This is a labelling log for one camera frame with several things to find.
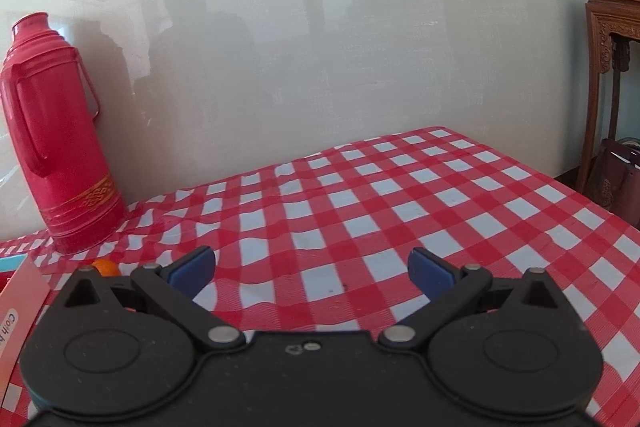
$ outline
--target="white wall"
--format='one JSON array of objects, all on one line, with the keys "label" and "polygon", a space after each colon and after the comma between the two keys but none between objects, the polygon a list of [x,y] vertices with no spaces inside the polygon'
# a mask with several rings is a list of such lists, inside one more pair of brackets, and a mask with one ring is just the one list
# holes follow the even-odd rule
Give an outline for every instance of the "white wall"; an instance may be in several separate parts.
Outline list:
[{"label": "white wall", "polygon": [[[0,0],[0,48],[37,10],[98,86],[128,201],[433,124],[552,176],[578,163],[584,0]],[[3,124],[10,237],[42,222]]]}]

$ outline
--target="blue gripper pad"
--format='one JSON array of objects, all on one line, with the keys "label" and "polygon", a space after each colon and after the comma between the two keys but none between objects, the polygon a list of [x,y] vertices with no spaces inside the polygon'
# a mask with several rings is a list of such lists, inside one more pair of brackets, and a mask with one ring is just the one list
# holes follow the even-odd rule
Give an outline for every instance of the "blue gripper pad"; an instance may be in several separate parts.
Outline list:
[{"label": "blue gripper pad", "polygon": [[407,262],[409,279],[424,295],[433,301],[456,284],[454,274],[432,261],[415,248]]},{"label": "blue gripper pad", "polygon": [[166,281],[169,286],[193,299],[211,282],[215,270],[216,254],[210,248],[203,248],[188,262],[172,270]]}]

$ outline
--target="wooden side table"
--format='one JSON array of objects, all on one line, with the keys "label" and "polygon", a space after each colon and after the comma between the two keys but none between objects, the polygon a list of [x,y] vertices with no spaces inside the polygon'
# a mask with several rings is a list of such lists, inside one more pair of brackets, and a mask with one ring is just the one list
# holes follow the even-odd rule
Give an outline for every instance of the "wooden side table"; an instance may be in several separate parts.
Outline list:
[{"label": "wooden side table", "polygon": [[576,190],[580,193],[584,193],[593,157],[600,75],[609,71],[611,63],[613,89],[609,137],[616,138],[620,107],[620,72],[629,70],[629,41],[640,42],[640,0],[588,0],[586,11],[589,36],[589,102],[576,185]]}]

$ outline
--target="red thermos flask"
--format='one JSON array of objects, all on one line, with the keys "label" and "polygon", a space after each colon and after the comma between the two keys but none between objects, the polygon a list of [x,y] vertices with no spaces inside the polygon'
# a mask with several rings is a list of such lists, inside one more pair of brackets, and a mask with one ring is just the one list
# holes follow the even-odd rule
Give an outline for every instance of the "red thermos flask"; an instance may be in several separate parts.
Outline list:
[{"label": "red thermos flask", "polygon": [[[0,92],[18,161],[56,249],[76,253],[114,232],[126,208],[94,129],[94,86],[78,50],[47,17],[34,13],[15,23]],[[78,67],[97,103],[93,116]]]}]

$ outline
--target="gold decorative band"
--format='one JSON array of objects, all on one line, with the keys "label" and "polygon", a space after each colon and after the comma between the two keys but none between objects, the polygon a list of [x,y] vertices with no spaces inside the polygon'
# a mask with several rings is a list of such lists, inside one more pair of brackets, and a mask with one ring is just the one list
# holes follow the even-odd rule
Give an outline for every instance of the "gold decorative band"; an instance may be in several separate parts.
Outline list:
[{"label": "gold decorative band", "polygon": [[81,209],[81,212],[91,211],[98,208],[101,204],[105,203],[116,192],[116,186],[111,178],[110,174],[107,174],[99,182],[89,187],[87,190],[82,191],[77,196],[66,200],[64,203],[57,204],[51,208],[42,208],[40,213],[45,221],[49,222],[52,219],[60,218],[71,212]]}]

